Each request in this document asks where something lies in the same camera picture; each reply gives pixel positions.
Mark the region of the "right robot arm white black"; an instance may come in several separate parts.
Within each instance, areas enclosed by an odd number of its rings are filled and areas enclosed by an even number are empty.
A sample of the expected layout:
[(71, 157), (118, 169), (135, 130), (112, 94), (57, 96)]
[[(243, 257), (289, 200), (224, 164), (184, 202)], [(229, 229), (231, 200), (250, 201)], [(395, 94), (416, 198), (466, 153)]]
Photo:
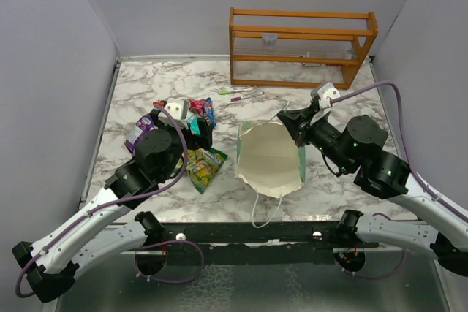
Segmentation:
[(326, 116), (315, 121), (317, 113), (310, 106), (281, 111), (277, 117), (298, 147), (313, 145), (324, 161), (332, 161), (337, 177), (353, 174), (362, 191), (418, 217), (416, 222), (397, 222), (346, 210), (336, 228), (337, 241), (345, 247), (385, 243), (419, 251), (466, 276), (467, 210), (426, 185), (403, 159), (384, 151), (388, 134), (368, 115), (352, 118), (340, 132)]

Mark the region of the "blue m&m snack packet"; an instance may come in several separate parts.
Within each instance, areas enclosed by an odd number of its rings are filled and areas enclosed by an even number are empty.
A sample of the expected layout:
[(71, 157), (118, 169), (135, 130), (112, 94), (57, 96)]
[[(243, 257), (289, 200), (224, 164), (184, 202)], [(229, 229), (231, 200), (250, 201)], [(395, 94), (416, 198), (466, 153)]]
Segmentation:
[(213, 127), (216, 127), (216, 117), (211, 97), (206, 98), (203, 102), (203, 116), (213, 124)]

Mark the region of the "teal snack packet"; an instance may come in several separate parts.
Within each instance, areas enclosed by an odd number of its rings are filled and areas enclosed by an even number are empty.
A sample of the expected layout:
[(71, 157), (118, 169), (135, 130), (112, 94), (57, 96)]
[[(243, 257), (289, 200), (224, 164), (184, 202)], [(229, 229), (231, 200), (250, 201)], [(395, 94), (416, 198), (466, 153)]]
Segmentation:
[(200, 135), (200, 128), (197, 121), (199, 117), (200, 116), (198, 114), (192, 113), (191, 111), (189, 111), (186, 115), (186, 125), (194, 135)]

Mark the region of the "green paper bag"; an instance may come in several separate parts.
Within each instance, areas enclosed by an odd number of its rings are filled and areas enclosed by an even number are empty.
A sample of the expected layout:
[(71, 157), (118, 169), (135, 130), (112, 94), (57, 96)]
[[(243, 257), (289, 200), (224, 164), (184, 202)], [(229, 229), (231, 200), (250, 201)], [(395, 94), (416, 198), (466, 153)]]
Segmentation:
[(306, 177), (306, 152), (291, 138), (277, 114), (269, 119), (243, 121), (238, 127), (235, 177), (255, 192), (252, 206), (252, 226), (256, 229), (270, 224), (255, 221), (261, 195), (277, 199), (277, 208), (287, 195), (303, 188)]

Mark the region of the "red snack packet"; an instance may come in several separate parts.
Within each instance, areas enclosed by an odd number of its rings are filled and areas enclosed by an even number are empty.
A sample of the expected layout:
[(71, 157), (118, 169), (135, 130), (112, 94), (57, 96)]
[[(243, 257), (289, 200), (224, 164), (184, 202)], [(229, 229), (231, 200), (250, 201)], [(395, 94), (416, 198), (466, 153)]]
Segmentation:
[(194, 113), (199, 115), (200, 117), (205, 116), (205, 110), (204, 110), (204, 104), (205, 100), (204, 99), (187, 99), (189, 103), (189, 110)]

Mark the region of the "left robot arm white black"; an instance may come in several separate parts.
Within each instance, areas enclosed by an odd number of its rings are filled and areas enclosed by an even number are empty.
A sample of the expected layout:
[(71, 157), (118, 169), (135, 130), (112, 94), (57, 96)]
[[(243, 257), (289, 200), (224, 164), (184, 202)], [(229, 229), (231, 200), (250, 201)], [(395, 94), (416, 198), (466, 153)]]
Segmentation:
[(21, 241), (12, 249), (22, 271), (15, 292), (48, 303), (67, 292), (84, 273), (124, 251), (156, 248), (164, 238), (164, 227), (150, 211), (138, 213), (127, 224), (108, 231), (114, 221), (137, 208), (149, 197), (173, 187), (188, 167), (191, 150), (212, 146), (213, 123), (196, 118), (198, 130), (176, 118), (156, 122), (143, 135), (134, 156), (118, 167), (105, 185), (58, 229), (33, 243)]

